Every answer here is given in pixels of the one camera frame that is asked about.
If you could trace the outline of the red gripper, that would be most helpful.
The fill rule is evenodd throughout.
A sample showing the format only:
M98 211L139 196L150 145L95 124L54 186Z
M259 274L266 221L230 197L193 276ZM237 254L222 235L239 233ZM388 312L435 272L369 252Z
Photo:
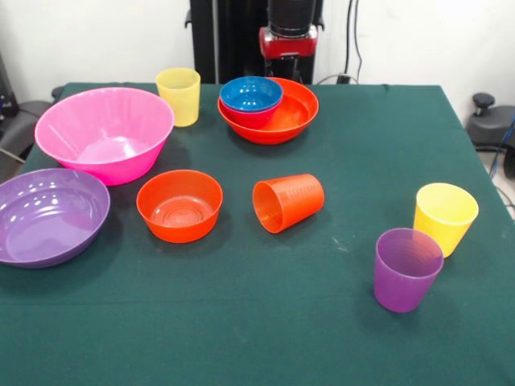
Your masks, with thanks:
M275 35L269 27L259 30L260 52L264 59L264 76L275 77L274 60L286 56L310 57L315 54L318 41L318 29L311 26L309 32L300 37L282 37ZM291 79L301 81L302 73L299 66L299 57L292 60Z

